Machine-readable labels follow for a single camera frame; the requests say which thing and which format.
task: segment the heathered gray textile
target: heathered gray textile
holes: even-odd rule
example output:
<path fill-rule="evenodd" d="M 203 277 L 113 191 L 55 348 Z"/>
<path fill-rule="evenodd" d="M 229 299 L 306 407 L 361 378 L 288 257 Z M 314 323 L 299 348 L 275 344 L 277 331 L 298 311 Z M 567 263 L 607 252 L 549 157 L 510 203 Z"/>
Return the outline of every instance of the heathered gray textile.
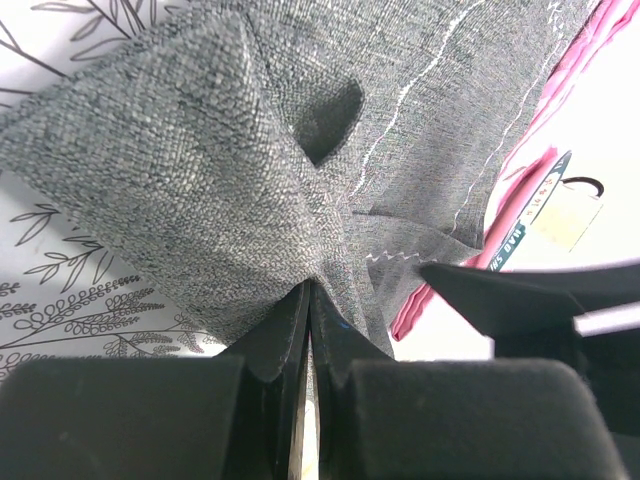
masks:
<path fill-rule="evenodd" d="M 561 7 L 197 0 L 0 118 L 0 165 L 224 342 L 316 278 L 390 352 L 414 267 L 482 247 Z"/>

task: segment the pink fabric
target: pink fabric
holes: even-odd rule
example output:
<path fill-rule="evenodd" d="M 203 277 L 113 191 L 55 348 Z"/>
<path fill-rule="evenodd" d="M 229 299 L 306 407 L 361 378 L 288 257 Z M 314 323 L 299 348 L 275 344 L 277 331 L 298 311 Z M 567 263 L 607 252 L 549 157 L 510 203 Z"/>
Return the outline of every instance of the pink fabric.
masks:
<path fill-rule="evenodd" d="M 549 144 L 552 137 L 545 129 L 549 119 L 569 98 L 574 85 L 588 70 L 596 54 L 631 22 L 638 8 L 640 0 L 631 3 L 629 0 L 603 0 L 557 65 L 542 91 L 529 129 L 507 156 L 498 176 L 485 213 L 491 225 L 485 232 L 485 249 L 466 262 L 466 266 L 486 268 L 489 265 L 522 210 L 523 202 L 531 196 L 557 159 L 556 149 Z M 391 335 L 395 340 L 400 341 L 407 336 L 434 296 L 440 300 L 436 303 L 444 303 L 426 284 L 409 296 L 391 325 Z M 451 314 L 456 314 L 451 307 L 447 308 Z"/>

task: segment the gray fabric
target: gray fabric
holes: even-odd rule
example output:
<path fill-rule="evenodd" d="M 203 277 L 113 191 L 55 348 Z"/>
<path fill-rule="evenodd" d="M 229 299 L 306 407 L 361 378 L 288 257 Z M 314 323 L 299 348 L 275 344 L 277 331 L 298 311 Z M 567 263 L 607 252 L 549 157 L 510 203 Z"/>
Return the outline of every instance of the gray fabric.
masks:
<path fill-rule="evenodd" d="M 231 342 L 307 278 L 390 352 L 482 247 L 584 2 L 194 1 L 0 118 L 0 164 Z"/>

